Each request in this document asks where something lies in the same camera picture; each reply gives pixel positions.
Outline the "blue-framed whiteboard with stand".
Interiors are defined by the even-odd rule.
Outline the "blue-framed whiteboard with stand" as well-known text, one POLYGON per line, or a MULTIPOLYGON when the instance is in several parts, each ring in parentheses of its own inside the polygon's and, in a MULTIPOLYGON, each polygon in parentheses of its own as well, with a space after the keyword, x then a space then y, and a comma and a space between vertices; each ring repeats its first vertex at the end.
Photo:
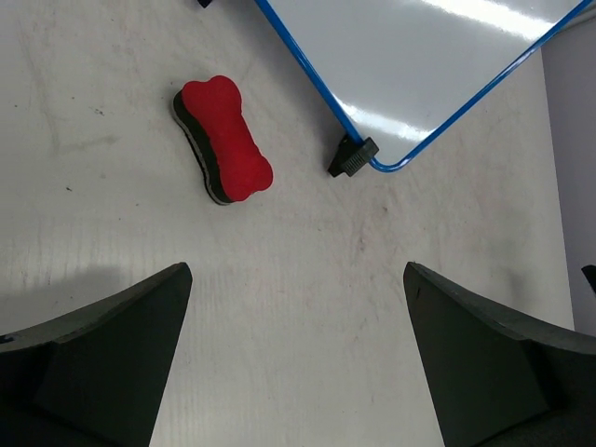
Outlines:
POLYGON ((345 130, 332 176, 403 169, 590 1, 236 1, 260 13, 345 130))

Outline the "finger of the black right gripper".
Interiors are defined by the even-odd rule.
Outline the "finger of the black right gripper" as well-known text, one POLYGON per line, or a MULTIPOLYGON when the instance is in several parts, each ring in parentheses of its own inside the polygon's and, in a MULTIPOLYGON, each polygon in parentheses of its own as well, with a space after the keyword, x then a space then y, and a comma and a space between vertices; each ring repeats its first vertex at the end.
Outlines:
POLYGON ((592 291, 596 293, 596 266, 593 264, 585 265, 581 268, 581 271, 586 278, 586 281, 590 285, 592 291))

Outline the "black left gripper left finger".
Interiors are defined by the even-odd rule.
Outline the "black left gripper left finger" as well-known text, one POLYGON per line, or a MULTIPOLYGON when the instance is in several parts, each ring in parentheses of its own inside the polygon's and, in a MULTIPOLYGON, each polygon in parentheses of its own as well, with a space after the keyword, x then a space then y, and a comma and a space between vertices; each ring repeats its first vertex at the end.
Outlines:
POLYGON ((149 445, 192 282, 189 266, 174 264, 2 335, 2 445, 149 445))

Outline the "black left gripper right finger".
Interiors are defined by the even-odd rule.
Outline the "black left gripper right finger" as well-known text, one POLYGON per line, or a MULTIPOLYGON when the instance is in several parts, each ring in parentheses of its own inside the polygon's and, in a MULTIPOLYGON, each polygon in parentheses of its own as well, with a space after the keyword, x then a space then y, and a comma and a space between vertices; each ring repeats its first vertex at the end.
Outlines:
POLYGON ((403 283, 447 446, 592 446, 595 339, 408 263, 403 283))

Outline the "red bone-shaped eraser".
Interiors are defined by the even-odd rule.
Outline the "red bone-shaped eraser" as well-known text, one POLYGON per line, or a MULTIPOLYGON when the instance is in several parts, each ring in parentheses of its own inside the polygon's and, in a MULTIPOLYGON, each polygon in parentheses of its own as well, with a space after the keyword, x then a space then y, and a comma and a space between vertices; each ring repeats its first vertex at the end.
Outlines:
POLYGON ((233 80, 216 75, 189 81, 174 96, 172 110, 214 202, 241 202, 273 184, 273 168, 252 138, 233 80))

